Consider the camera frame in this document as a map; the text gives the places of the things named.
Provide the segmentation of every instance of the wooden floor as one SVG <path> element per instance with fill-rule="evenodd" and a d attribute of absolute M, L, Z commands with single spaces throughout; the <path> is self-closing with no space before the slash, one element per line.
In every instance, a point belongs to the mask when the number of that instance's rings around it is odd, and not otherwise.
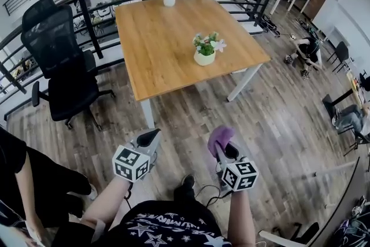
<path fill-rule="evenodd" d="M 297 11 L 287 13 L 286 7 L 282 1 L 272 16 L 279 31 L 297 38 L 307 36 L 294 21 Z M 322 178 L 309 174 L 355 160 L 359 154 L 367 167 L 365 147 L 343 157 L 353 136 L 350 132 L 336 133 L 321 103 L 326 94 L 335 98 L 349 88 L 344 72 L 332 73 L 334 67 L 326 62 L 331 47 L 325 44 L 323 49 L 324 71 L 313 71 L 311 78 L 303 81 L 299 65 L 295 69 L 283 63 L 293 48 L 288 36 L 275 38 L 267 33 L 256 39 L 272 61 L 260 68 L 234 101 L 227 102 L 226 97 L 242 74 L 198 83 L 152 100 L 156 126 L 162 129 L 163 138 L 155 168 L 143 182 L 135 184 L 132 205 L 146 199 L 170 200 L 172 190 L 188 173 L 197 177 L 196 192 L 204 185 L 217 185 L 216 162 L 206 143 L 210 132 L 221 124 L 235 127 L 235 141 L 246 148 L 261 173 L 250 191 L 256 231 L 279 226 L 288 237 L 294 231 L 294 222 L 308 227 L 317 221 L 322 226 L 332 211 L 324 206 L 339 200 L 349 172 Z M 73 119 L 72 131 L 67 130 L 63 122 L 52 121 L 44 101 L 37 108 L 28 105 L 14 112 L 8 130 L 56 162 L 87 175 L 101 191 L 112 179 L 111 158 L 118 145 L 146 125 L 124 64 L 98 76 L 98 80 L 101 90 L 112 88 L 117 94 L 116 99 L 102 97 L 91 107 L 103 132 L 98 132 L 84 114 Z M 350 97 L 340 107 L 353 102 Z M 206 203 L 215 194 L 216 190 L 208 188 L 198 200 Z M 224 233 L 229 206 L 230 199 L 226 198 L 210 207 Z"/>

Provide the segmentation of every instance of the flower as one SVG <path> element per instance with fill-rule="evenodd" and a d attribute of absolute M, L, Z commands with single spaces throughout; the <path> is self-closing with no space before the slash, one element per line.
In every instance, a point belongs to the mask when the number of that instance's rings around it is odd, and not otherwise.
<path fill-rule="evenodd" d="M 224 40 L 221 39 L 220 41 L 211 41 L 210 45 L 213 46 L 214 50 L 219 50 L 220 52 L 224 51 L 224 47 L 226 47 L 226 43 L 224 43 Z"/>

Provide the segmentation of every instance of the white cube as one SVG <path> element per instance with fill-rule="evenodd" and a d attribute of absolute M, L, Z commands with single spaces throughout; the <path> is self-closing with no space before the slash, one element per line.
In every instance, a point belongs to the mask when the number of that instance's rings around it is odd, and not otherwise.
<path fill-rule="evenodd" d="M 114 174 L 136 182 L 149 171 L 150 157 L 120 145 L 112 159 Z"/>
<path fill-rule="evenodd" d="M 257 181 L 259 173 L 256 164 L 252 161 L 227 164 L 222 180 L 233 191 L 251 189 Z"/>

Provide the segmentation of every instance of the gray pants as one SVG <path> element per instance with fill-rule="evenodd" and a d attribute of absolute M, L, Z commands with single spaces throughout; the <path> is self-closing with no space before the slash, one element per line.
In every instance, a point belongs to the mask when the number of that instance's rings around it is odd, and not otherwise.
<path fill-rule="evenodd" d="M 336 120 L 335 125 L 341 130 L 352 125 L 355 132 L 361 133 L 363 117 L 363 111 L 354 104 L 342 110 L 342 114 Z"/>

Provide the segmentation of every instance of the person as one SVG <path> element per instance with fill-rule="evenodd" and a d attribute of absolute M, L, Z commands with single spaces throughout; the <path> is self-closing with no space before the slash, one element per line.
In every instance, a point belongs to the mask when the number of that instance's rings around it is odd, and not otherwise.
<path fill-rule="evenodd" d="M 46 243 L 46 227 L 67 222 L 68 213 L 82 217 L 81 198 L 96 198 L 87 178 L 62 167 L 3 128 L 0 128 L 0 224 L 8 226 L 28 246 L 35 242 L 26 230 Z"/>
<path fill-rule="evenodd" d="M 370 133 L 370 103 L 364 103 L 361 109 L 356 104 L 350 105 L 342 111 L 336 109 L 331 122 L 339 130 L 352 125 L 355 132 L 367 138 Z"/>
<path fill-rule="evenodd" d="M 306 37 L 296 40 L 294 42 L 294 52 L 291 55 L 286 55 L 284 62 L 286 64 L 292 64 L 293 61 L 298 57 L 301 57 L 303 60 L 305 60 L 304 69 L 301 71 L 301 75 L 303 79 L 306 80 L 309 78 L 310 66 L 313 66 L 316 70 L 323 68 L 320 43 L 321 40 L 317 40 L 313 37 Z"/>
<path fill-rule="evenodd" d="M 96 241 L 95 228 L 108 229 L 130 183 L 116 176 L 86 210 L 80 223 L 60 227 L 52 247 L 69 246 L 234 246 L 254 247 L 256 235 L 247 191 L 232 193 L 228 237 L 211 211 L 195 200 L 195 178 L 187 175 L 174 191 L 174 201 L 145 201 Z"/>

